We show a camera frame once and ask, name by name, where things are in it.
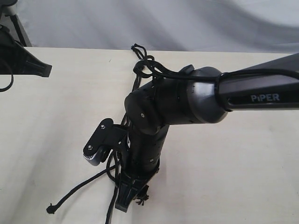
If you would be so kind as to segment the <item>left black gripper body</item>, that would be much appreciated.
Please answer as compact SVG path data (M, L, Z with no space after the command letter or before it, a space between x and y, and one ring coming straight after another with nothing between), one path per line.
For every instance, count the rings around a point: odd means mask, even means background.
M0 58L17 75L23 74L26 50L10 34L9 28L0 26Z

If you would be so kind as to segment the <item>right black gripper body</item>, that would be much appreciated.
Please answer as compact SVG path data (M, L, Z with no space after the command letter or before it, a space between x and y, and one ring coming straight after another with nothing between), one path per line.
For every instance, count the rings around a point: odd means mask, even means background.
M136 179L151 179L159 169L160 155L169 126L163 126L156 134L149 135L129 126L128 158L123 172Z

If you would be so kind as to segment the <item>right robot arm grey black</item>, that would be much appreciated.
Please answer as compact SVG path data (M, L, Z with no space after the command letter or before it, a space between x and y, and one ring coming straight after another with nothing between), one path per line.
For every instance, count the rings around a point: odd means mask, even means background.
M129 124L115 202L123 212L133 200L148 199L148 182L159 170L171 125L215 124L238 110L299 107L298 54L232 72L192 65L175 72L145 56L133 71L149 82L124 102Z

